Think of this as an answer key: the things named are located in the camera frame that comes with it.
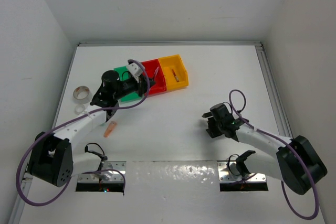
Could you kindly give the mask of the red gel pen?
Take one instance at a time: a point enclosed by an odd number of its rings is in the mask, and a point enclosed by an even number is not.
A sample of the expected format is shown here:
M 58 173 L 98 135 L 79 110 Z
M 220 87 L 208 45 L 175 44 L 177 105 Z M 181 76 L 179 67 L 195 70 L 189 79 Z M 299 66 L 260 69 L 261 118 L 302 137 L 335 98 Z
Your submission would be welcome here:
M 176 82 L 179 82 L 179 78 L 178 78 L 178 76 L 177 76 L 177 74 L 176 74 L 176 72 L 175 72 L 174 69 L 172 69 L 172 74 L 173 74 L 173 76 L 174 76 Z

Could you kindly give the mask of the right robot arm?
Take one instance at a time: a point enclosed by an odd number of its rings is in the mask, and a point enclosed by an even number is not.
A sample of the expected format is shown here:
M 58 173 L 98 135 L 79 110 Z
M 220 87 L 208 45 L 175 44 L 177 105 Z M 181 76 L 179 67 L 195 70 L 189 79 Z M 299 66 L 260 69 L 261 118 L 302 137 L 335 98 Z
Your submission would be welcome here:
M 253 147 L 228 165 L 235 178 L 261 173 L 304 195 L 312 187 L 311 182 L 319 182 L 328 173 L 309 140 L 301 135 L 290 138 L 252 128 L 246 118 L 234 116 L 224 103 L 212 106 L 202 117 L 207 119 L 206 131 L 211 138 L 223 135 Z

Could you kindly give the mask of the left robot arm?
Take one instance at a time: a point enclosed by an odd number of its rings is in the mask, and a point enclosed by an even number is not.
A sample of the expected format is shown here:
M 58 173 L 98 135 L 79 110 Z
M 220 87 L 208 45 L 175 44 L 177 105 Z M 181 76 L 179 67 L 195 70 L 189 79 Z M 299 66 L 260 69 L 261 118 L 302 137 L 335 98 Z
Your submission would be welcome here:
M 119 99 L 136 92 L 144 95 L 155 85 L 144 74 L 130 75 L 124 81 L 114 70 L 106 71 L 102 83 L 94 94 L 84 118 L 63 126 L 53 133 L 40 133 L 41 141 L 32 149 L 28 172 L 57 187 L 70 181 L 72 176 L 95 172 L 102 168 L 107 157 L 87 147 L 84 153 L 75 155 L 75 147 L 97 126 L 109 121 L 119 107 Z

